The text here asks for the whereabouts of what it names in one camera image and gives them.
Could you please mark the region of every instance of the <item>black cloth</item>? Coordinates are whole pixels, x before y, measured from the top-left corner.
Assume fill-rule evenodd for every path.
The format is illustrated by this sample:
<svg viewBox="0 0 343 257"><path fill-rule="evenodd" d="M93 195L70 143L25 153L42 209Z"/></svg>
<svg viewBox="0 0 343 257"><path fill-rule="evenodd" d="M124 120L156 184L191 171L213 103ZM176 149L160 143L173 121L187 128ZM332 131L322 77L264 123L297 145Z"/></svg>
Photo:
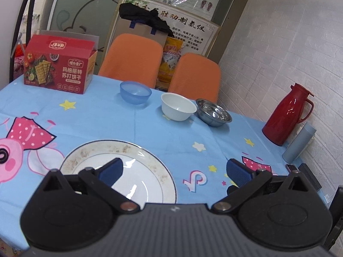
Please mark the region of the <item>black cloth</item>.
<svg viewBox="0 0 343 257"><path fill-rule="evenodd" d="M167 22L158 17L156 9L148 11L131 3L124 3L119 6L119 15L122 19L142 20L144 24L161 32L168 33L169 37L174 37L173 31L167 25Z"/></svg>

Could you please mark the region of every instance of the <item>white plate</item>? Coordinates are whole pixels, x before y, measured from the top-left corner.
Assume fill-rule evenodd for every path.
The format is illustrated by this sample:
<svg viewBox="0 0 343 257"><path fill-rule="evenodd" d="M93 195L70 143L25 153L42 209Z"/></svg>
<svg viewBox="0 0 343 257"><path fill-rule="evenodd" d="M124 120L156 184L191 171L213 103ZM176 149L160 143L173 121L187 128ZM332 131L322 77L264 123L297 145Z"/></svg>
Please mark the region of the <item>white plate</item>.
<svg viewBox="0 0 343 257"><path fill-rule="evenodd" d="M63 161L63 174L77 174L86 167L99 168L121 158L123 175L112 186L144 207L146 202L176 203L174 181L164 164L152 153L132 143L97 140L74 149Z"/></svg>

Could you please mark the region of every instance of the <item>white ceramic bowl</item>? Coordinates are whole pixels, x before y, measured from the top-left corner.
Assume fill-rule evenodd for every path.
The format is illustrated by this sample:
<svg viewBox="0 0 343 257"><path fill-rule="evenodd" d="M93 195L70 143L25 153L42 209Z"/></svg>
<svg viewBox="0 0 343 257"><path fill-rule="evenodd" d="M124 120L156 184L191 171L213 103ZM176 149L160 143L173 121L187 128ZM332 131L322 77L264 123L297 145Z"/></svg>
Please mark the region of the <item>white ceramic bowl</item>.
<svg viewBox="0 0 343 257"><path fill-rule="evenodd" d="M164 93L161 95L162 111L169 119L184 121L197 111L196 105L179 94Z"/></svg>

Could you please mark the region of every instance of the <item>orange chair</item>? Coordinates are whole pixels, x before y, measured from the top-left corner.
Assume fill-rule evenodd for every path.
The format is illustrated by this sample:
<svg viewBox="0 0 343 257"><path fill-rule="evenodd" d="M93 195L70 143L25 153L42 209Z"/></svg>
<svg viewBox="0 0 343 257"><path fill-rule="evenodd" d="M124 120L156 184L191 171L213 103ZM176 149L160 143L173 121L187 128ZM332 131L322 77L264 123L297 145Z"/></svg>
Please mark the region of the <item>orange chair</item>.
<svg viewBox="0 0 343 257"><path fill-rule="evenodd" d="M220 76L220 68L215 62L198 54L186 53L176 65L168 92L216 103Z"/></svg>
<svg viewBox="0 0 343 257"><path fill-rule="evenodd" d="M162 54L163 48L156 41L133 34L121 34L108 50L99 75L121 81L136 81L154 88Z"/></svg>

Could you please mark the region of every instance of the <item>blue gripper pad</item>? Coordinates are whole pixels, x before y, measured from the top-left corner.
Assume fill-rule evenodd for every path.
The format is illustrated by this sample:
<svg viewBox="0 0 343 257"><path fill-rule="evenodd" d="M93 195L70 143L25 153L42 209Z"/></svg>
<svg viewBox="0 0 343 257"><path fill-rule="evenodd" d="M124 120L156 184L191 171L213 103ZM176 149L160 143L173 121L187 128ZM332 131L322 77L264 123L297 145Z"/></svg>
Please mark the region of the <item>blue gripper pad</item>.
<svg viewBox="0 0 343 257"><path fill-rule="evenodd" d="M251 181L256 176L256 172L246 167L239 161L231 158L226 164L226 173L238 187L241 187Z"/></svg>
<svg viewBox="0 0 343 257"><path fill-rule="evenodd" d="M115 158L97 169L97 177L108 186L112 186L123 174L123 162Z"/></svg>

